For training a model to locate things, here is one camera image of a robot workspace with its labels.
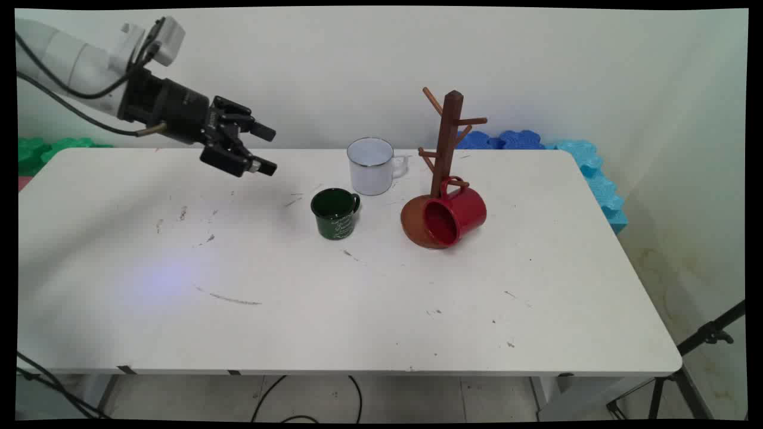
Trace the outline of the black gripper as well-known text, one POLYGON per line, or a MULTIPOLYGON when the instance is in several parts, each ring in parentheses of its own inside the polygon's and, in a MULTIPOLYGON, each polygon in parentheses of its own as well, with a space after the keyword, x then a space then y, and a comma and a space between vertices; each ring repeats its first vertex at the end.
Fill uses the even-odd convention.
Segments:
POLYGON ((184 144, 207 145, 202 149, 201 162, 238 178, 245 173, 273 176, 278 168, 276 163, 251 155, 243 146, 226 148, 219 144, 222 134, 218 124, 236 125, 240 132, 273 141, 277 132, 257 122, 251 109, 221 96, 210 100, 146 68, 137 70, 126 82, 117 118, 137 121, 148 128, 165 124, 160 134, 184 144))

